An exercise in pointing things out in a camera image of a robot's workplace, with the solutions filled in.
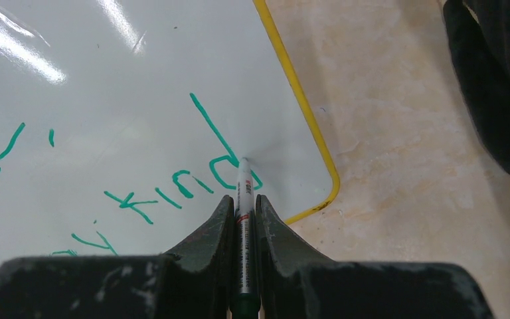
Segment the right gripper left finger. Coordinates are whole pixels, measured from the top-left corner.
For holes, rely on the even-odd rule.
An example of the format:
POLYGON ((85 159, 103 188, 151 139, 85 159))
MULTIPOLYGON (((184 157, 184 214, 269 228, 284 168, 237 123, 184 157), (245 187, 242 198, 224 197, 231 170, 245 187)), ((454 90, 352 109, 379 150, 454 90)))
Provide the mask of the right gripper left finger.
POLYGON ((225 318, 234 201, 166 253, 21 257, 0 266, 0 318, 225 318))

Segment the yellow-framed whiteboard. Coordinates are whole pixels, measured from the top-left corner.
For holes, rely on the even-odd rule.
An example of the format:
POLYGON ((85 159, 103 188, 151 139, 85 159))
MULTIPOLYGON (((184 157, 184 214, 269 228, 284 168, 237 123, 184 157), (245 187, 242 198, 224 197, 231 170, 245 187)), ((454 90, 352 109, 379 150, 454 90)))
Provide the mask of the yellow-framed whiteboard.
POLYGON ((0 265, 153 255, 234 195, 288 223, 339 176, 263 1, 0 1, 0 265))

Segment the green whiteboard marker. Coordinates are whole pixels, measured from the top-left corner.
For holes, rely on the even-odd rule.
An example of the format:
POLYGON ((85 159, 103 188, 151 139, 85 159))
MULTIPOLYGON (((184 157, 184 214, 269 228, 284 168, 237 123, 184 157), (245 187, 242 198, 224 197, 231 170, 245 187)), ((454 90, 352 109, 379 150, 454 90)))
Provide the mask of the green whiteboard marker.
POLYGON ((234 230, 234 281, 230 299, 233 318, 258 318, 258 250, 252 171, 246 158, 239 161, 234 230))

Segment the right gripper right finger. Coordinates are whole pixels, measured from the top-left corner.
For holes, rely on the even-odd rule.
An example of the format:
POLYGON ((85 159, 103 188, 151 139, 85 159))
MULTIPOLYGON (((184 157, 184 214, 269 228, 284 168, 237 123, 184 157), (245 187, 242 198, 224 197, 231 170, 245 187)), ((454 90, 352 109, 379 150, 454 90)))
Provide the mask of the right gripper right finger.
POLYGON ((478 283, 452 263, 334 261, 256 198, 267 318, 492 318, 478 283))

